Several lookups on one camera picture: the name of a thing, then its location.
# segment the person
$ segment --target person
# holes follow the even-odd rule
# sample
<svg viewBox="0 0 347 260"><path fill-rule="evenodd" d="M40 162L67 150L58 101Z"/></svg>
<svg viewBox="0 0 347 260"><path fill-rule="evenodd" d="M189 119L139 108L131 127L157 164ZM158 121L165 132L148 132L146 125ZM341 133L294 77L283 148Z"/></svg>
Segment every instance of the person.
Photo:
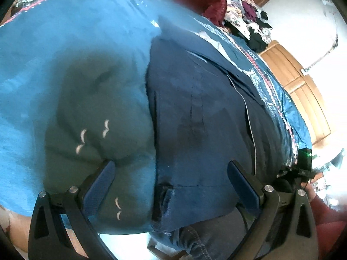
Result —
<svg viewBox="0 0 347 260"><path fill-rule="evenodd" d="M0 205L0 225L11 243L22 255L28 252L31 217L17 214ZM70 241L78 254L87 257L75 233L66 229Z"/></svg>
<svg viewBox="0 0 347 260"><path fill-rule="evenodd" d="M347 229L347 207L337 212L319 198L311 183L301 185L308 195L316 223L319 259L324 259L332 250L337 249L339 238L344 238L343 232Z"/></svg>

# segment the purple clothing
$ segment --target purple clothing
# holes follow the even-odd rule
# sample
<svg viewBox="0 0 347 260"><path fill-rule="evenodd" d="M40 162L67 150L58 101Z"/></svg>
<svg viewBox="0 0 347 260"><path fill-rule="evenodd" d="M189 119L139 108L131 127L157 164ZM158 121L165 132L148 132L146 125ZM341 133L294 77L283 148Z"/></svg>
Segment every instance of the purple clothing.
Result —
<svg viewBox="0 0 347 260"><path fill-rule="evenodd" d="M253 22L256 22L256 17L257 17L257 14L255 12L255 9L254 7L252 7L249 3L245 2L245 1L242 1L242 6L245 10L245 16L253 21Z"/></svg>

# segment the pile of clothes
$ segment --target pile of clothes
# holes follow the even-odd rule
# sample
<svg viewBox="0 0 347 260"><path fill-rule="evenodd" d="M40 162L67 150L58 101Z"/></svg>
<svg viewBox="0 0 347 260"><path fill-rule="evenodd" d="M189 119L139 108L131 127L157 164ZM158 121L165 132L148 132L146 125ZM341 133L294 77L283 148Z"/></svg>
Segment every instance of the pile of clothes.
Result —
<svg viewBox="0 0 347 260"><path fill-rule="evenodd" d="M272 27L268 15L253 0L175 0L208 18L214 25L244 39L256 53L266 49Z"/></svg>

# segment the metal screw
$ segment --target metal screw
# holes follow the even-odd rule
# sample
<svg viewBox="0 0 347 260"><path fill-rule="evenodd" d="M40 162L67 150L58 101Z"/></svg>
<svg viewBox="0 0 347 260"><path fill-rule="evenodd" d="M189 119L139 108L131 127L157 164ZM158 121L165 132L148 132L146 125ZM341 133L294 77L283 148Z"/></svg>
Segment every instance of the metal screw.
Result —
<svg viewBox="0 0 347 260"><path fill-rule="evenodd" d="M45 191L42 191L39 193L39 197L40 198L44 198L46 196L46 192Z"/></svg>
<svg viewBox="0 0 347 260"><path fill-rule="evenodd" d="M69 189L69 192L70 192L70 193L76 193L78 190L79 190L78 187L72 186L72 187Z"/></svg>
<svg viewBox="0 0 347 260"><path fill-rule="evenodd" d="M264 187L264 190L266 190L267 192L273 192L273 186L271 186L271 185L266 185L266 186Z"/></svg>
<svg viewBox="0 0 347 260"><path fill-rule="evenodd" d="M305 191L302 190L302 189L298 189L298 194L299 194L299 196L304 197L305 196Z"/></svg>

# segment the bright light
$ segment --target bright light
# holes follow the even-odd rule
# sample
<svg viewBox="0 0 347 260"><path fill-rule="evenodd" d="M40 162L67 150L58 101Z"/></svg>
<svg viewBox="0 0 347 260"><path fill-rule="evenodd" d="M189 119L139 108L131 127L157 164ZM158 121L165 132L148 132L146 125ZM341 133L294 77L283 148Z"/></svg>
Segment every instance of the bright light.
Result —
<svg viewBox="0 0 347 260"><path fill-rule="evenodd" d="M339 204L339 201L332 198L332 199L329 199L329 203L332 205L332 206L337 206Z"/></svg>

